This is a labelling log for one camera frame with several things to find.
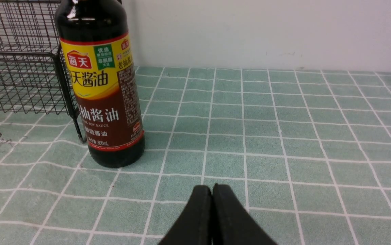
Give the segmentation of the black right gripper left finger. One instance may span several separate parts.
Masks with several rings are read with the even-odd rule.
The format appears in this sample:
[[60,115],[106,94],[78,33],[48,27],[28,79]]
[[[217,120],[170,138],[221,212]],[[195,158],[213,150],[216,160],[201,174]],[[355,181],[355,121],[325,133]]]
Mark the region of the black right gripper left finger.
[[208,186],[196,185],[178,219],[160,245],[210,245],[212,194]]

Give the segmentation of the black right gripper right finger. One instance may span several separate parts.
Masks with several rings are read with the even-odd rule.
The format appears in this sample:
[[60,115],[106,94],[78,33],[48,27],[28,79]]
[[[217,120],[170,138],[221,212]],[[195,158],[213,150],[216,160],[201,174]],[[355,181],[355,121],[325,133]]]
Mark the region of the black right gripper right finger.
[[238,200],[229,185],[213,187],[213,245],[276,245]]

